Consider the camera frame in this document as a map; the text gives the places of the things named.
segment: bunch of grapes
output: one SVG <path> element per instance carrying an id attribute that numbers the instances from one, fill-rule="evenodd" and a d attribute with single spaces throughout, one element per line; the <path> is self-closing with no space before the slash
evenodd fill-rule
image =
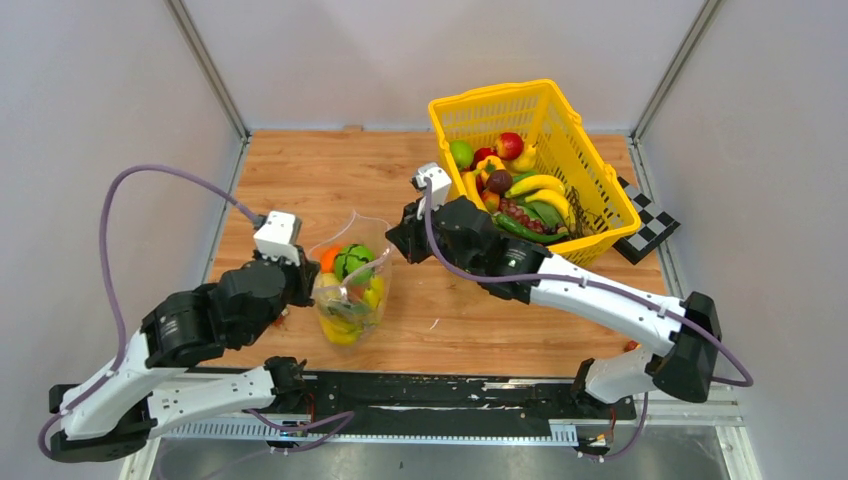
<path id="1" fill-rule="evenodd" d="M 525 212 L 521 207 L 518 206 L 517 203 L 515 203 L 515 200 L 509 198 L 502 198 L 501 203 L 498 206 L 498 210 L 500 210 L 501 213 L 515 219 L 516 221 L 518 221 L 518 223 L 524 225 L 525 227 L 536 233 L 547 233 L 548 229 L 545 228 L 545 224 L 543 224 L 539 220 L 531 220 L 530 216 L 527 215 L 527 212 Z"/>

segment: gray floor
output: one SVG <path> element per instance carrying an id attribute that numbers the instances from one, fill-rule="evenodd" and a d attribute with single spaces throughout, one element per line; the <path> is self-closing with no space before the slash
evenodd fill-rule
<path id="1" fill-rule="evenodd" d="M 616 443 L 632 427 L 616 428 Z M 597 465 L 572 449 L 447 445 L 327 444 L 310 452 L 270 455 L 257 442 L 168 440 L 157 462 L 167 480 L 229 479 L 444 480 L 728 479 L 711 427 L 649 427 L 625 457 Z M 251 458 L 242 461 L 247 455 Z"/>

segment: plastic bag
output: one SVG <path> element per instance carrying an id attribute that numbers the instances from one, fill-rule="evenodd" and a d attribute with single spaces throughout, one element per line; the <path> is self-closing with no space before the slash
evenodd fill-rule
<path id="1" fill-rule="evenodd" d="M 354 211 L 339 233 L 307 252 L 321 262 L 312 297 L 330 343 L 353 345 L 382 321 L 394 248 L 386 240 L 389 227 L 385 220 Z"/>

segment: white panel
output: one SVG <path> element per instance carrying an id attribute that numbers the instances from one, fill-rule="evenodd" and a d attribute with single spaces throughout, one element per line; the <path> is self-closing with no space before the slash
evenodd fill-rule
<path id="1" fill-rule="evenodd" d="M 729 1 L 645 141 L 689 287 L 715 296 L 763 478 L 843 478 L 848 4 Z"/>
<path id="2" fill-rule="evenodd" d="M 0 476 L 117 476 L 120 462 L 58 464 L 35 446 L 48 389 L 115 353 L 97 256 L 106 188 L 142 162 L 226 186 L 237 148 L 164 2 L 0 2 Z M 109 239 L 130 330 L 197 284 L 222 207 L 182 181 L 134 177 Z"/>
<path id="3" fill-rule="evenodd" d="M 251 128 L 428 128 L 427 103 L 548 77 L 635 126 L 701 0 L 188 0 Z"/>

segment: wooden table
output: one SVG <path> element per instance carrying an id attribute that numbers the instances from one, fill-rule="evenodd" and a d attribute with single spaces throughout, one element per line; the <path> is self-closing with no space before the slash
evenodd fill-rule
<path id="1" fill-rule="evenodd" d="M 595 135 L 592 141 L 606 162 L 635 181 L 623 137 Z M 432 133 L 257 132 L 236 196 L 257 213 L 278 209 L 300 216 L 299 243 L 308 250 L 335 234 L 354 208 L 397 223 L 403 206 L 418 197 L 409 178 L 436 160 Z M 210 280 L 250 259 L 252 235 L 233 209 Z M 330 344 L 312 309 L 292 308 L 283 325 L 269 327 L 255 345 L 210 363 L 252 367 L 282 355 L 308 359 L 313 370 L 574 376 L 581 361 L 618 355 L 628 341 L 575 315 L 492 297 L 433 258 L 408 265 L 395 255 L 383 322 L 361 344 Z M 665 293 L 655 255 L 632 266 L 610 250 L 590 269 Z"/>

